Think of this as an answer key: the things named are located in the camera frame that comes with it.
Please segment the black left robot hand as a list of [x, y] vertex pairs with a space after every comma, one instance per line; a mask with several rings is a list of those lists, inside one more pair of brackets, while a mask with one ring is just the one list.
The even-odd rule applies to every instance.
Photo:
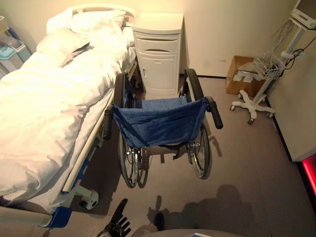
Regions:
[[126, 237], [131, 228], [129, 227], [130, 222], [127, 217], [123, 215], [123, 211], [128, 202], [127, 198], [124, 198], [117, 206], [110, 222], [104, 228], [101, 236], [103, 237]]

